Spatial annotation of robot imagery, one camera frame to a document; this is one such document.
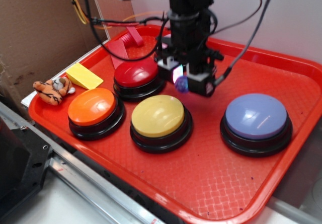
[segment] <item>red plastic object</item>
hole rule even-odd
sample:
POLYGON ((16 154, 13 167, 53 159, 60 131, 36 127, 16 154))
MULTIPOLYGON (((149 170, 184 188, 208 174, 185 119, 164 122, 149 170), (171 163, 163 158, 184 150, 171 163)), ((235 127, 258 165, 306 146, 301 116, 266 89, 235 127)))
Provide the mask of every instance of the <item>red plastic object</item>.
POLYGON ((152 58, 138 62, 125 62, 115 70, 115 80, 123 87, 140 87, 157 76, 157 64, 152 58))
POLYGON ((121 40, 123 41, 125 47, 132 46, 135 44, 136 46, 142 46, 144 44, 144 41, 141 37, 141 35, 137 32, 135 27, 126 27, 128 33, 123 35, 121 37, 121 40))
MULTIPOLYGON (((149 52, 159 33, 158 26, 137 30, 144 45, 129 47, 130 58, 149 52)), ((223 62, 217 62, 218 76, 243 49, 241 45, 216 39, 209 39, 208 46, 225 55, 223 62)), ((113 90, 114 68, 102 48, 81 63, 104 79, 100 87, 113 90)), ((76 93, 65 97, 59 106, 50 106, 36 96, 29 113, 36 122, 186 223, 243 223, 265 206, 321 117, 321 90, 322 65, 250 48, 211 98, 180 94, 173 84, 166 85, 161 94, 172 95, 185 105, 192 115, 194 130, 182 147, 161 155, 140 151, 130 137, 131 115, 137 103, 124 103, 127 115, 122 126, 108 138, 92 142, 76 139, 68 129, 68 106, 84 91, 78 86, 76 93), (219 124, 228 104, 249 93, 273 96, 289 113, 294 127, 292 141, 276 155, 241 156, 220 137, 219 124)))
MULTIPOLYGON (((122 40, 119 39, 119 40, 115 40, 115 41, 109 41, 107 43, 107 47, 115 55, 117 55, 121 58, 124 58, 124 59, 129 58, 122 40)), ((124 62, 123 60, 116 58, 114 56, 111 56, 111 59, 112 59, 114 69, 116 69, 119 65, 121 65, 124 62)))

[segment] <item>blue button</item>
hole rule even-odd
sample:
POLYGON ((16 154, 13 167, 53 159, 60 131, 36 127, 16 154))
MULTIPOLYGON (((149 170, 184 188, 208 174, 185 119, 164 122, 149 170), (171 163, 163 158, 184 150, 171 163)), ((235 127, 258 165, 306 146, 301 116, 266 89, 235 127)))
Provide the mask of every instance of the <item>blue button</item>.
POLYGON ((247 94, 234 99, 225 113, 227 125, 235 134, 248 139, 266 139, 282 131, 287 112, 276 98, 247 94))

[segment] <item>tiger toy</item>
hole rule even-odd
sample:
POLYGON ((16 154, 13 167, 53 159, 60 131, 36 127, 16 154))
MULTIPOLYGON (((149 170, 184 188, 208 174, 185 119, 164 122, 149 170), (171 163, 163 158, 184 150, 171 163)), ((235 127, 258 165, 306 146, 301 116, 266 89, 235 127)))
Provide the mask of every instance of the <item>tiger toy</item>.
POLYGON ((33 88, 44 102, 54 106, 59 105, 64 96, 75 92, 71 81, 66 77, 48 80, 45 83, 34 82, 33 88))

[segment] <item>white wall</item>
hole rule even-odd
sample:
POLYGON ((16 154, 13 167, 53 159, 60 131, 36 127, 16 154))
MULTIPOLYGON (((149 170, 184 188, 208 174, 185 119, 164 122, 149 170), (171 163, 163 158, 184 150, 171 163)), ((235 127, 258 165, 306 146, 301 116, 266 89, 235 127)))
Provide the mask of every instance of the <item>white wall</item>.
MULTIPOLYGON (((218 29, 250 15, 259 0, 215 0, 218 29)), ((169 9, 169 0, 132 0, 135 14, 169 9)), ((215 37, 245 44, 259 14, 215 37)), ((322 0, 271 0, 252 46, 322 63, 322 0)))

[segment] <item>cardboard box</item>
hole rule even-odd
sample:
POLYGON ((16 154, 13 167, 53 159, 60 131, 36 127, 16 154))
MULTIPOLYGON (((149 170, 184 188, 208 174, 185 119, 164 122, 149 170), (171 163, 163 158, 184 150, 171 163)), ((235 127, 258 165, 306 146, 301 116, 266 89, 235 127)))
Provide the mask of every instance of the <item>cardboard box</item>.
MULTIPOLYGON (((111 19, 133 14, 130 2, 109 2, 111 19)), ((94 0, 90 4, 92 16, 99 17, 94 0)), ((50 79, 98 43, 70 0, 0 0, 0 5, 0 94, 28 118, 20 102, 33 91, 33 82, 50 79)), ((112 30, 111 36, 118 31, 112 30)), ((103 30, 98 33, 107 38, 103 30)))

